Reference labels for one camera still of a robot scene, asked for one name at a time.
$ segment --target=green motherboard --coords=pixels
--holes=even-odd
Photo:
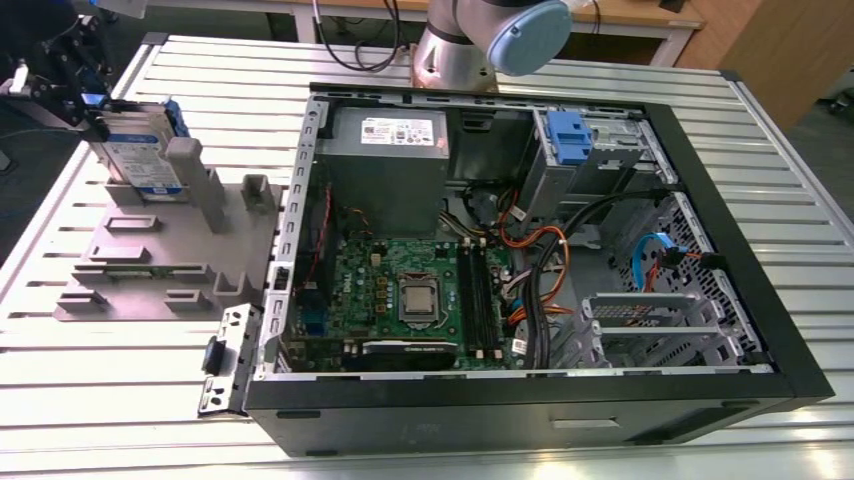
[[[500,353],[472,354],[465,349],[457,248],[463,246],[455,242],[423,240],[341,242],[331,305],[325,311],[300,311],[307,371],[341,370],[341,348],[371,340],[448,342],[459,348],[453,369],[507,368]],[[500,247],[484,252],[488,282],[497,283],[508,251]],[[495,331],[500,332],[499,296],[489,294]],[[503,350],[503,340],[497,341]]]

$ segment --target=floor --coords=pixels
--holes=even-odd
[[[80,3],[81,13],[89,13],[89,8],[85,2]],[[328,19],[324,32],[331,43],[353,44],[364,39],[371,45],[389,46],[393,29],[388,25],[383,20]],[[405,41],[419,38],[421,28],[404,24]],[[152,7],[144,20],[123,17],[108,28],[117,66],[124,67],[149,31],[257,40],[296,39],[293,22],[285,15]],[[32,120],[0,104],[0,149],[13,162],[13,168],[0,172],[0,263],[78,142],[73,134],[37,129]],[[854,216],[854,165],[848,164],[854,158],[854,123],[830,116],[826,108],[816,105],[788,132],[788,138],[842,209]]]

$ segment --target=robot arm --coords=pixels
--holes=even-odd
[[[431,2],[413,58],[415,86],[493,89],[495,70],[534,73],[560,51],[571,27],[560,0]]]
[[[0,99],[89,141],[107,136],[87,99],[109,101],[109,60],[100,20],[66,0],[0,0]]]

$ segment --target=aluminum table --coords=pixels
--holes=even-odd
[[[264,173],[287,184],[309,81],[409,82],[405,58],[359,75],[316,45],[147,39],[116,92],[133,100],[173,96],[223,182]],[[349,61],[351,50],[340,49]],[[375,57],[367,61],[385,54],[365,49]],[[291,460],[252,421],[196,420],[199,367],[217,319],[52,318],[108,202],[107,171],[81,144],[0,270],[0,472],[147,479],[280,479],[283,470],[311,479],[850,476],[854,229],[748,91],[716,72],[567,61],[500,82],[503,92],[672,106],[836,396],[683,446]]]

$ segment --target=wooden cabinet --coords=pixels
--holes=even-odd
[[[782,129],[854,63],[854,1],[691,0],[706,19],[676,67],[734,70]]]

